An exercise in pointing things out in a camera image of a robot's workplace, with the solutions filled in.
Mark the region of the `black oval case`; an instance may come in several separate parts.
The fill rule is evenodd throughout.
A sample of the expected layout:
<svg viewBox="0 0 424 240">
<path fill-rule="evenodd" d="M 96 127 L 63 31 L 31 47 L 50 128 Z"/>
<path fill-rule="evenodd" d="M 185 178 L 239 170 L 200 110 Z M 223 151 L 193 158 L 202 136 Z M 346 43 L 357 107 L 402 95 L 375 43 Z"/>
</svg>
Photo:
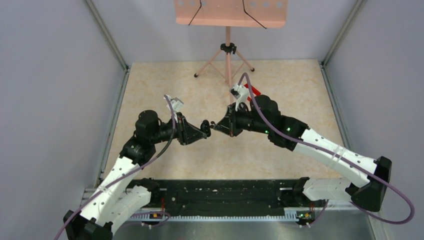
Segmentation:
<svg viewBox="0 0 424 240">
<path fill-rule="evenodd" d="M 209 132 L 210 129 L 210 122 L 208 120 L 203 120 L 202 123 L 200 124 L 200 130 L 204 133 Z"/>
</svg>

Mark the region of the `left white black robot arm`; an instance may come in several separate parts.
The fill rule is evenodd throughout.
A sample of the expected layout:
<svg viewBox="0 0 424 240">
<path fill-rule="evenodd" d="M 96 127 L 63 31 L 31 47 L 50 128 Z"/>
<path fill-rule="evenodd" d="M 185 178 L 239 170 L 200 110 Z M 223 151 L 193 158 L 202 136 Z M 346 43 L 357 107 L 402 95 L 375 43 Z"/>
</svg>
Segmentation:
<svg viewBox="0 0 424 240">
<path fill-rule="evenodd" d="M 153 110 L 142 111 L 135 131 L 124 144 L 114 166 L 94 194 L 63 218 L 69 240 L 111 240 L 117 230 L 144 206 L 160 202 L 159 184 L 145 178 L 124 197 L 122 193 L 138 172 L 158 159 L 172 140 L 186 146 L 211 136 L 208 120 L 199 127 L 190 124 L 180 112 L 164 123 Z"/>
</svg>

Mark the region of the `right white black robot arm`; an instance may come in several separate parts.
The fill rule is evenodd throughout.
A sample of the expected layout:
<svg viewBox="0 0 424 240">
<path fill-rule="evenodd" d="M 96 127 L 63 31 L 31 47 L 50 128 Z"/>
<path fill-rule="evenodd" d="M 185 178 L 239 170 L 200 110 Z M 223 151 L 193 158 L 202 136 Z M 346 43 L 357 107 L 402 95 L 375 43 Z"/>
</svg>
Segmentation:
<svg viewBox="0 0 424 240">
<path fill-rule="evenodd" d="M 389 182 L 392 161 L 385 156 L 362 156 L 324 138 L 306 123 L 282 115 L 278 104 L 266 95 L 256 96 L 249 105 L 241 103 L 239 108 L 229 105 L 212 128 L 230 137 L 244 130 L 266 134 L 274 145 L 314 158 L 342 175 L 336 180 L 303 179 L 293 192 L 299 206 L 317 200 L 344 200 L 370 212 L 381 210 L 388 187 L 375 178 Z"/>
</svg>

